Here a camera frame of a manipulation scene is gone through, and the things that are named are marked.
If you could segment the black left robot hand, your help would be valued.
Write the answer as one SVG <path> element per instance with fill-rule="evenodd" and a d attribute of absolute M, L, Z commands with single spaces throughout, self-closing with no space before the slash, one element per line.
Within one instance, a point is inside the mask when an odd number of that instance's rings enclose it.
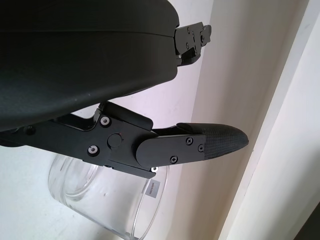
<path fill-rule="evenodd" d="M 238 128 L 178 123 L 154 129 L 112 103 L 173 80 L 210 42 L 180 26 L 167 0 L 3 0 L 0 144 L 30 146 L 153 178 L 153 168 L 218 158 L 248 145 Z"/>

